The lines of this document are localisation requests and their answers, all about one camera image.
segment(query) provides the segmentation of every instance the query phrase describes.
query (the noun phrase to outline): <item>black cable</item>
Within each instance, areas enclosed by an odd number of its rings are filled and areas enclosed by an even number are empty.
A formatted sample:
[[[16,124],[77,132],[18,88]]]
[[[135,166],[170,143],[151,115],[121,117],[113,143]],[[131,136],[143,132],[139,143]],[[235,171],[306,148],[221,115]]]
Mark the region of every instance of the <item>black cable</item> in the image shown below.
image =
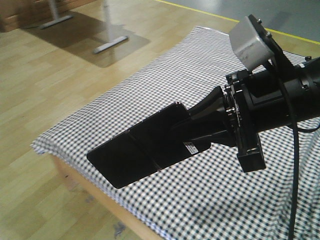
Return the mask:
[[[291,120],[291,127],[293,132],[293,181],[292,181],[292,201],[291,201],[291,212],[290,212],[290,221],[289,221],[289,229],[288,229],[288,240],[293,240],[295,237],[295,222],[296,222],[296,213],[297,213],[297,205],[298,205],[298,188],[299,188],[299,161],[300,161],[300,149],[299,149],[299,128],[298,121],[296,117],[296,113],[294,107],[291,103],[288,91],[285,87],[285,84],[278,76],[274,67],[267,62],[265,65],[266,69],[273,74],[280,88],[280,91],[284,97],[284,100],[287,104],[289,110],[289,117]]]
[[[320,129],[320,123],[319,123],[319,125],[318,125],[317,127],[315,127],[315,128],[310,128],[310,129],[298,127],[298,131],[299,131],[299,132],[302,132],[302,133],[313,133],[313,132],[317,131],[318,129]]]

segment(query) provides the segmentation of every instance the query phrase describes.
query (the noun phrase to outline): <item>gingham fabric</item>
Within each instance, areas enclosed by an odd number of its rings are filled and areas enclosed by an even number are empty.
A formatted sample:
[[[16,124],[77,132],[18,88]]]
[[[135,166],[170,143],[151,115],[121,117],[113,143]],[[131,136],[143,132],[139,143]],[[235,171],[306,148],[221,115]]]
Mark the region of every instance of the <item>gingham fabric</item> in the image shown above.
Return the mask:
[[[301,56],[286,55],[303,62]],[[267,169],[250,173],[242,172],[236,148],[212,144],[115,189],[86,159],[88,151],[173,102],[191,108],[224,85],[226,74],[242,69],[227,34],[195,27],[166,54],[41,134],[32,147],[66,161],[164,239],[285,240],[293,178],[293,137],[287,127],[260,134]],[[300,152],[295,239],[319,240],[320,131],[300,133]]]

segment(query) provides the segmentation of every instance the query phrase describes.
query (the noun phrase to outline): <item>yellow line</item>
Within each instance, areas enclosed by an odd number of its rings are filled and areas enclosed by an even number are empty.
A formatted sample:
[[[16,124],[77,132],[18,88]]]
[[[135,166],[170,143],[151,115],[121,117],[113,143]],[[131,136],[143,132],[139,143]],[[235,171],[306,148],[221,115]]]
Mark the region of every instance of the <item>yellow line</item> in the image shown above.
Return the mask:
[[[164,3],[164,4],[169,4],[169,5],[172,5],[172,6],[175,6],[175,7],[179,7],[179,8],[183,8],[183,9],[188,9],[188,10],[191,10],[191,11],[194,11],[194,12],[210,15],[210,16],[217,17],[217,18],[220,18],[220,19],[229,20],[229,21],[232,21],[232,22],[235,22],[235,23],[239,22],[239,20],[236,20],[236,19],[233,19],[233,18],[229,18],[229,17],[213,14],[211,12],[202,11],[202,10],[199,10],[199,9],[194,9],[192,7],[183,6],[183,5],[172,3],[172,2],[169,2],[169,1],[164,1],[164,0],[155,0],[155,1],[161,2],[161,3]],[[307,38],[304,38],[304,37],[295,36],[295,35],[292,35],[292,34],[289,34],[289,33],[285,33],[285,32],[274,30],[274,29],[270,29],[270,28],[266,28],[266,29],[268,31],[272,32],[272,33],[277,33],[277,34],[284,35],[284,36],[287,36],[287,37],[290,37],[290,38],[293,38],[293,39],[299,39],[299,40],[302,40],[302,41],[305,41],[305,42],[308,42],[308,43],[320,45],[319,41],[310,40],[310,39],[307,39]]]

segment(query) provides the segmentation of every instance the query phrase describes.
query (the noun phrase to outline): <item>sticker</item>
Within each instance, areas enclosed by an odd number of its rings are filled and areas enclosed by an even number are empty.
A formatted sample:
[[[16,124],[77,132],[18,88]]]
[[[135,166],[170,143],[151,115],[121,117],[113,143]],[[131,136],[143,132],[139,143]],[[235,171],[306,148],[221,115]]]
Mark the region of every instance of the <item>sticker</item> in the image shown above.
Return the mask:
[[[188,141],[188,142],[184,142],[183,144],[185,145],[186,149],[188,149],[191,154],[196,154],[199,152],[198,149],[196,148],[196,146],[192,142]]]

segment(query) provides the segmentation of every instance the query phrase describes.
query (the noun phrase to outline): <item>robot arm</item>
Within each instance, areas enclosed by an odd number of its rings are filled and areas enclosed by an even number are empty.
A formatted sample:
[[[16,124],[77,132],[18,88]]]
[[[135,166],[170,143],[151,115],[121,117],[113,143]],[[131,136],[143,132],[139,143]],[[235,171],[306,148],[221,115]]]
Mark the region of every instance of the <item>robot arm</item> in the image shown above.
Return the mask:
[[[246,69],[228,74],[223,89],[217,86],[189,110],[173,103],[87,154],[113,186],[122,188],[207,150],[211,143],[237,147],[244,172],[265,169],[258,133],[292,123],[279,83],[297,121],[320,116],[320,57],[293,66],[252,15],[229,37]],[[265,70],[253,74],[260,65]]]

